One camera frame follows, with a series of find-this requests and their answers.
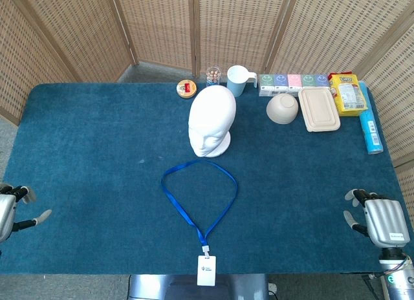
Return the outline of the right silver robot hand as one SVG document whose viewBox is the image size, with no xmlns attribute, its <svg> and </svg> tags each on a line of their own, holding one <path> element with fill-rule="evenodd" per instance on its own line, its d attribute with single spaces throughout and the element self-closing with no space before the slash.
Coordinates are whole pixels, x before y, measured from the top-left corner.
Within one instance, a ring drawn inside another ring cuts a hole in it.
<svg viewBox="0 0 414 300">
<path fill-rule="evenodd" d="M 404 212 L 400 202 L 363 189 L 348 191 L 344 199 L 354 207 L 361 205 L 366 225 L 357 222 L 350 211 L 343 215 L 349 227 L 370 238 L 378 248 L 402 248 L 410 242 Z"/>
</svg>

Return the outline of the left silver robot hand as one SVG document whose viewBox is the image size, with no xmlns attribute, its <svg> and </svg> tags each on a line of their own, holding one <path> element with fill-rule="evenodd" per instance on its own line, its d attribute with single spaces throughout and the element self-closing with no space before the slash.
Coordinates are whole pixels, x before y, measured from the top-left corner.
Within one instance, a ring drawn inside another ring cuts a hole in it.
<svg viewBox="0 0 414 300">
<path fill-rule="evenodd" d="M 13 187 L 0 183 L 0 243 L 5 242 L 12 232 L 32 228 L 43 223 L 52 213 L 52 210 L 48 209 L 36 218 L 16 222 L 17 205 L 20 200 L 25 204 L 35 202 L 34 190 L 28 186 Z"/>
</svg>

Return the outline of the white ID badge card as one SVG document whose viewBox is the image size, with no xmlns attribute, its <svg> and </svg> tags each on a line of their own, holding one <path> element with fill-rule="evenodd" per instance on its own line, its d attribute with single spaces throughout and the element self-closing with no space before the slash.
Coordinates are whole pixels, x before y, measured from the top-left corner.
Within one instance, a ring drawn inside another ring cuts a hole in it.
<svg viewBox="0 0 414 300">
<path fill-rule="evenodd" d="M 197 261 L 197 285 L 215 286 L 216 280 L 216 256 L 198 256 Z"/>
</svg>

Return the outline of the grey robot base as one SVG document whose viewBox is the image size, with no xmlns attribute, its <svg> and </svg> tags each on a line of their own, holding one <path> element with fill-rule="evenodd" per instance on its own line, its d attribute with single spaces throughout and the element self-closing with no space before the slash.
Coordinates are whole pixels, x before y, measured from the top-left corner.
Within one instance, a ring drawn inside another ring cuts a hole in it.
<svg viewBox="0 0 414 300">
<path fill-rule="evenodd" d="M 217 275 L 214 286 L 197 285 L 196 275 L 140 274 L 129 277 L 127 300 L 269 300 L 268 277 Z"/>
</svg>

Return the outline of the blue plastic bag roll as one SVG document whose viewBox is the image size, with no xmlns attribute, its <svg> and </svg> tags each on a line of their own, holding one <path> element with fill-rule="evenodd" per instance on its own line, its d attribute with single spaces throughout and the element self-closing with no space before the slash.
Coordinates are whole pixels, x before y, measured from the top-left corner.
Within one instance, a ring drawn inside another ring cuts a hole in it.
<svg viewBox="0 0 414 300">
<path fill-rule="evenodd" d="M 379 154 L 384 151 L 384 148 L 380 139 L 378 127 L 376 125 L 376 120 L 369 99 L 367 86 L 363 81 L 359 81 L 358 83 L 367 104 L 367 109 L 362 111 L 359 115 L 360 124 L 367 147 L 367 153 L 369 155 Z"/>
</svg>

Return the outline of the blue carpet table cover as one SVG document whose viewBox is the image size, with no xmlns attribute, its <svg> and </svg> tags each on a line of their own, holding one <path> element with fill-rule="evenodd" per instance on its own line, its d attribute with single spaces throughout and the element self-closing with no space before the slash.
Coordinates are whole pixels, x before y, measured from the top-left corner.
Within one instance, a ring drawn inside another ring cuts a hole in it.
<svg viewBox="0 0 414 300">
<path fill-rule="evenodd" d="M 17 220 L 52 214 L 0 244 L 0 274 L 195 274 L 198 230 L 218 273 L 378 270 L 344 196 L 402 200 L 389 153 L 367 153 L 357 117 L 310 133 L 272 122 L 252 85 L 236 103 L 229 148 L 198 162 L 174 83 L 33 88 L 3 180 L 36 193 Z"/>
</svg>

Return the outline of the yellow snack bag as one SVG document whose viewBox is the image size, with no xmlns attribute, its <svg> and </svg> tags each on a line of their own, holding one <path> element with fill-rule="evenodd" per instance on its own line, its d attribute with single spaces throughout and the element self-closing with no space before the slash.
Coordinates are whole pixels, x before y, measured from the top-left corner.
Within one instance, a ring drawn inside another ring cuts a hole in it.
<svg viewBox="0 0 414 300">
<path fill-rule="evenodd" d="M 339 116 L 359 116 L 368 109 L 355 74 L 331 73 L 328 80 Z"/>
</svg>

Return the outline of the beige lidded lunch box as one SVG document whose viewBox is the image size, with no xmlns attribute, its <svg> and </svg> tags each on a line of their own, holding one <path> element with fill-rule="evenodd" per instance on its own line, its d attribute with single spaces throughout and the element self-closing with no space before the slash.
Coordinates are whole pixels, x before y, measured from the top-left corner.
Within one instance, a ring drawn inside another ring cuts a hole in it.
<svg viewBox="0 0 414 300">
<path fill-rule="evenodd" d="M 308 132 L 336 131 L 340 128 L 338 111 L 327 87 L 302 88 L 298 98 Z"/>
</svg>

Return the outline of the beige upturned bowl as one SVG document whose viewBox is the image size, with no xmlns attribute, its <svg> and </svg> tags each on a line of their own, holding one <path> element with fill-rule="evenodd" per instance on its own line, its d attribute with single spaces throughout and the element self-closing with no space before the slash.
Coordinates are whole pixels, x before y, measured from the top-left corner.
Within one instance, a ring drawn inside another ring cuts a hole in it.
<svg viewBox="0 0 414 300">
<path fill-rule="evenodd" d="M 281 93 L 275 95 L 267 104 L 267 116 L 275 123 L 289 124 L 297 116 L 298 102 L 287 94 Z"/>
</svg>

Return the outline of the multicolour tissue pack bundle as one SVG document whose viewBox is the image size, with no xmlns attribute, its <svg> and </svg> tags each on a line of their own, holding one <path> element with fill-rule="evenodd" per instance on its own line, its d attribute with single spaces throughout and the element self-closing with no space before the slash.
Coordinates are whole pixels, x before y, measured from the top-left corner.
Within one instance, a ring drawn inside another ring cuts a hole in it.
<svg viewBox="0 0 414 300">
<path fill-rule="evenodd" d="M 329 88 L 329 81 L 326 74 L 260 74 L 258 85 L 259 96 L 289 94 L 296 98 L 302 88 Z"/>
</svg>

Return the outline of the white foam mannequin head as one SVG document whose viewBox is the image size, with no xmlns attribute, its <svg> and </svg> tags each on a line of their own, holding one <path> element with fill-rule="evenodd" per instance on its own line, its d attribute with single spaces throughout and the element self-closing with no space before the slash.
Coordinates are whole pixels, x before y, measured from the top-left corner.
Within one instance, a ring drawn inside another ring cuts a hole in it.
<svg viewBox="0 0 414 300">
<path fill-rule="evenodd" d="M 212 85 L 198 93 L 188 118 L 188 137 L 196 156 L 214 158 L 229 148 L 235 114 L 235 97 L 228 88 Z"/>
</svg>

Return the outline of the yellow tape roll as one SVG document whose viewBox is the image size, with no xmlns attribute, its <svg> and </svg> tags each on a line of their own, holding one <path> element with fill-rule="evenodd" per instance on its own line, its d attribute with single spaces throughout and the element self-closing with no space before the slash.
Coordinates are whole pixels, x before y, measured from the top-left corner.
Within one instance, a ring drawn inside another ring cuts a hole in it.
<svg viewBox="0 0 414 300">
<path fill-rule="evenodd" d="M 197 93 L 197 85 L 192 80 L 181 80 L 177 84 L 176 91 L 181 98 L 192 98 Z"/>
</svg>

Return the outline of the glass jar with beads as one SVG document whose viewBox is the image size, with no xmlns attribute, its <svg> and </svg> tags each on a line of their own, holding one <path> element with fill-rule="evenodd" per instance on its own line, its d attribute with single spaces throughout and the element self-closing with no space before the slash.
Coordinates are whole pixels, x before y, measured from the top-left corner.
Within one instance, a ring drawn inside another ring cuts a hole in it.
<svg viewBox="0 0 414 300">
<path fill-rule="evenodd" d="M 218 66 L 209 67 L 206 71 L 206 86 L 219 85 L 221 82 L 221 70 Z"/>
</svg>

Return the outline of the wicker folding screen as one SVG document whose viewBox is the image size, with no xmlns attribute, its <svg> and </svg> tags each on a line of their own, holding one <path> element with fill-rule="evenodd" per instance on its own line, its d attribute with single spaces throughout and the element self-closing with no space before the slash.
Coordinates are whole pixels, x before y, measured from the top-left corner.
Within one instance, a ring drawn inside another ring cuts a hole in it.
<svg viewBox="0 0 414 300">
<path fill-rule="evenodd" d="M 414 200 L 414 0 L 0 0 L 0 180 L 30 90 L 154 63 L 353 71 L 367 82 Z"/>
</svg>

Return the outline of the light blue handled cup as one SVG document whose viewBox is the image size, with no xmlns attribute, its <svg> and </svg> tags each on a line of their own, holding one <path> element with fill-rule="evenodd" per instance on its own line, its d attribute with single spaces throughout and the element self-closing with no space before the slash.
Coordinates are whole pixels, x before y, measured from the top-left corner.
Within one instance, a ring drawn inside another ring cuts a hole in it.
<svg viewBox="0 0 414 300">
<path fill-rule="evenodd" d="M 246 67 L 233 65 L 227 70 L 227 88 L 235 97 L 242 95 L 248 80 L 253 79 L 254 88 L 257 87 L 257 74 L 250 72 Z"/>
</svg>

